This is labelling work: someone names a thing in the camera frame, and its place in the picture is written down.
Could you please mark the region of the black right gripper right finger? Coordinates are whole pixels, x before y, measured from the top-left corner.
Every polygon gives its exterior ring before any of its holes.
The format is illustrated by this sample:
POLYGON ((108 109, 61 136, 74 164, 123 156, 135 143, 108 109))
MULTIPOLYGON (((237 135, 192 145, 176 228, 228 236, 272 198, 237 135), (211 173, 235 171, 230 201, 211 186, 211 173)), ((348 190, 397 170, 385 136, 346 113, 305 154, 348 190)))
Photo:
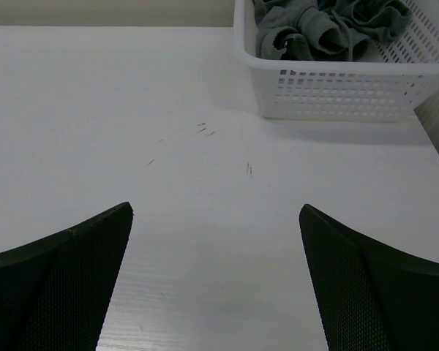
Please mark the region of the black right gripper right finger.
POLYGON ((309 204, 299 225, 330 350, 439 350, 439 263, 309 204))

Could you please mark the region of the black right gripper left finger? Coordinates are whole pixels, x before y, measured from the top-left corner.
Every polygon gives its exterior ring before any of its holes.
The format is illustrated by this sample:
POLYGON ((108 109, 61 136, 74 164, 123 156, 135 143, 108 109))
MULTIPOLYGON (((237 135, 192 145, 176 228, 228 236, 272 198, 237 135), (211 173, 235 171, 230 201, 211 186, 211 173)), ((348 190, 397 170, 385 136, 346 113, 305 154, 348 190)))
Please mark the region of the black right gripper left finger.
POLYGON ((125 202, 0 252, 0 350, 95 350, 132 221, 125 202))

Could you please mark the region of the grey cotton shorts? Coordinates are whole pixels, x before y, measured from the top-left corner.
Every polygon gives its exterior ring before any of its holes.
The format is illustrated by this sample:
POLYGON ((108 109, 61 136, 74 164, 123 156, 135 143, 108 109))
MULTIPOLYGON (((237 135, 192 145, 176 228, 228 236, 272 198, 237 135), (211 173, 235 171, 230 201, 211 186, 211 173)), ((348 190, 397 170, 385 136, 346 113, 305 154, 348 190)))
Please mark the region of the grey cotton shorts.
POLYGON ((255 52, 266 60, 357 61, 408 27, 402 1, 254 1, 255 52))

